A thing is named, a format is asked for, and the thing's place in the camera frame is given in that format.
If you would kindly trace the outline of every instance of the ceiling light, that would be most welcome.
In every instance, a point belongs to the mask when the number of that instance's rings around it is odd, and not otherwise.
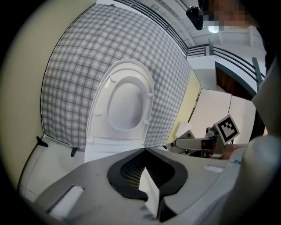
[[[219,31],[219,26],[209,26],[208,27],[209,31],[212,33],[218,33]]]

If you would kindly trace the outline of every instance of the white floor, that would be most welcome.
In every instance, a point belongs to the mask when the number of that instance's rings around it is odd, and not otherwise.
[[[34,202],[47,187],[83,164],[84,150],[77,150],[71,157],[72,148],[43,137],[49,147],[37,146],[25,168],[21,181],[21,193]]]

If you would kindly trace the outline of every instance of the toilet seat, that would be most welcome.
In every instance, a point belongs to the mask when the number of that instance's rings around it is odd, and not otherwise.
[[[133,59],[114,63],[102,78],[90,109],[85,161],[107,156],[106,152],[143,147],[153,96],[153,79],[143,64]]]

